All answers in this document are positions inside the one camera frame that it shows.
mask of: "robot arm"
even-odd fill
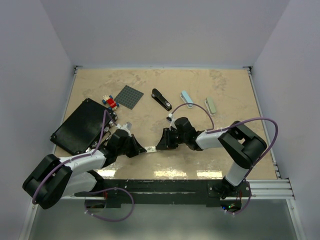
[[[191,150],[202,151],[209,148],[224,148],[234,160],[229,172],[223,178],[221,185],[214,190],[224,199],[234,193],[248,175],[257,159],[266,150],[266,142],[244,124],[232,127],[226,131],[210,133],[196,131],[188,118],[167,117],[170,128],[164,128],[157,150],[170,150],[179,144],[186,144]]]
[[[57,169],[40,188],[36,202],[43,209],[48,209],[63,196],[94,190],[99,183],[97,176],[90,170],[107,167],[114,163],[120,155],[132,158],[146,152],[137,142],[135,136],[130,133],[130,127],[131,124],[126,123],[117,129],[107,145],[101,145],[97,151],[91,150],[77,156],[61,158],[53,154],[45,156],[24,181],[22,188],[33,197],[43,179],[57,165],[69,161]]]

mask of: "gray wall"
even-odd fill
[[[17,239],[30,197],[22,184],[53,150],[72,65],[39,0],[0,4],[0,239]]]
[[[41,0],[72,63],[252,66],[289,0]]]
[[[274,154],[290,177],[309,240],[319,239],[320,1],[291,0],[253,66],[265,116],[279,123]]]

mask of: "red toy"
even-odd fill
[[[106,105],[108,103],[113,111],[119,107],[119,103],[115,102],[114,98],[111,95],[109,95],[109,96],[104,95],[103,99],[102,99],[102,103],[104,105]]]

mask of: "table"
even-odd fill
[[[125,85],[144,95],[133,110],[120,105],[116,110],[117,122],[131,122],[131,133],[144,147],[157,145],[163,128],[169,127],[166,120],[169,112],[151,98],[153,88],[157,88],[173,108],[183,103],[180,98],[182,90],[186,90],[193,102],[204,108],[206,97],[212,97],[217,111],[213,116],[215,128],[259,116],[252,85],[244,69],[98,68],[77,71],[64,119],[85,98],[102,104],[103,95],[115,98]],[[174,115],[177,118],[187,117],[196,130],[211,128],[208,116],[198,107],[189,109],[183,106]],[[266,140],[261,121],[250,122],[247,126]],[[55,155],[69,156],[59,147]],[[232,163],[223,148],[192,151],[186,145],[180,145],[178,149],[141,154],[134,158],[119,156],[115,163],[97,172],[105,179],[221,179]],[[248,179],[276,178],[269,153],[248,176]]]

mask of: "black stapler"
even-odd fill
[[[156,88],[152,89],[151,97],[167,111],[170,111],[172,109],[171,104],[162,96],[162,94]]]

